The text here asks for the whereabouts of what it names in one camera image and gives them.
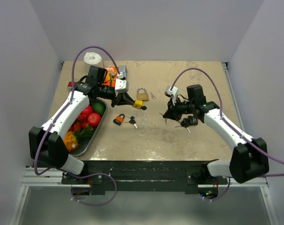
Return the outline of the yellow padlock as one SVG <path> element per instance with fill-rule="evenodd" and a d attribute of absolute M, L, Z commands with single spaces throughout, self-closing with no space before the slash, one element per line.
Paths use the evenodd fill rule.
<path fill-rule="evenodd" d="M 136 108 L 136 109 L 141 109 L 141 110 L 146 110 L 147 107 L 143 105 L 143 101 L 142 100 L 135 100 L 133 105 L 132 105 L 133 108 Z"/>

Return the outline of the brass padlock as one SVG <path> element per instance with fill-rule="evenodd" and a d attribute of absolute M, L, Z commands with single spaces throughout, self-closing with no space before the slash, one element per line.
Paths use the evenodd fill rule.
<path fill-rule="evenodd" d="M 149 96 L 148 96 L 146 88 L 139 87 L 137 89 L 137 100 L 140 100 L 140 101 L 143 101 L 143 102 L 149 100 Z"/>

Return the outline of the black head key set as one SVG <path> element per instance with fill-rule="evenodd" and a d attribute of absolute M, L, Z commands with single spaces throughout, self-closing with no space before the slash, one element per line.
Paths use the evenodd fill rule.
<path fill-rule="evenodd" d="M 137 125 L 136 125 L 136 121 L 135 121 L 135 117 L 134 116 L 126 116 L 126 118 L 128 118 L 129 120 L 126 121 L 126 123 L 130 123 L 132 124 L 136 129 L 138 129 Z"/>

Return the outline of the orange padlock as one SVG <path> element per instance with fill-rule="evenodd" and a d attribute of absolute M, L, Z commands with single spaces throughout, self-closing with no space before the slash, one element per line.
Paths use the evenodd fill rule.
<path fill-rule="evenodd" d="M 124 118 L 125 118 L 125 115 L 123 113 L 121 113 L 118 116 L 116 116 L 116 118 L 113 120 L 113 122 L 115 124 L 117 124 L 118 126 L 120 126 L 122 124 Z"/>

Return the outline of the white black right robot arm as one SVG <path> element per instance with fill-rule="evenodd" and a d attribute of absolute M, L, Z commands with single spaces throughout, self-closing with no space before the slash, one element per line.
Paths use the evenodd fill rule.
<path fill-rule="evenodd" d="M 179 121 L 184 114 L 191 114 L 212 128 L 232 150 L 230 161 L 213 160 L 204 166 L 201 180 L 212 184 L 217 177 L 231 177 L 238 183 L 261 177 L 269 172 L 267 144 L 262 138 L 253 138 L 220 111 L 213 101 L 208 102 L 199 84 L 187 88 L 188 99 L 181 101 L 178 89 L 168 86 L 165 95 L 169 97 L 165 119 Z"/>

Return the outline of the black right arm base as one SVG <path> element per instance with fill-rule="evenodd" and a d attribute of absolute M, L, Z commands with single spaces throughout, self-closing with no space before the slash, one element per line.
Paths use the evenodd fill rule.
<path fill-rule="evenodd" d="M 211 185 L 207 188 L 198 188 L 199 195 L 205 199 L 214 199 L 219 195 L 220 185 L 227 185 L 228 180 L 221 176 L 213 177 L 207 168 L 211 161 L 204 161 L 186 169 L 186 180 L 189 185 Z"/>

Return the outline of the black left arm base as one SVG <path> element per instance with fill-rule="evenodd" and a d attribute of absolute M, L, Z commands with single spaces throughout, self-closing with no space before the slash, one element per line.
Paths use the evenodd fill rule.
<path fill-rule="evenodd" d="M 72 185 L 75 195 L 104 195 L 115 190 L 114 183 L 104 175 L 109 175 L 110 169 L 105 162 L 86 161 L 80 174 L 65 172 L 61 181 L 64 185 Z"/>

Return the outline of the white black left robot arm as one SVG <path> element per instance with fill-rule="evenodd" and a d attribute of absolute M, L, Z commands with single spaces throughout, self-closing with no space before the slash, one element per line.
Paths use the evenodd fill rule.
<path fill-rule="evenodd" d="M 130 105 L 134 100 L 129 96 L 129 84 L 125 72 L 118 72 L 115 85 L 105 85 L 107 70 L 90 66 L 88 74 L 72 84 L 72 91 L 59 110 L 41 127 L 32 127 L 29 131 L 31 158 L 37 175 L 38 162 L 48 168 L 62 169 L 72 173 L 78 184 L 88 181 L 89 173 L 84 169 L 84 162 L 69 154 L 63 142 L 69 127 L 78 115 L 90 104 L 91 100 L 103 98 L 111 100 L 111 105 Z"/>

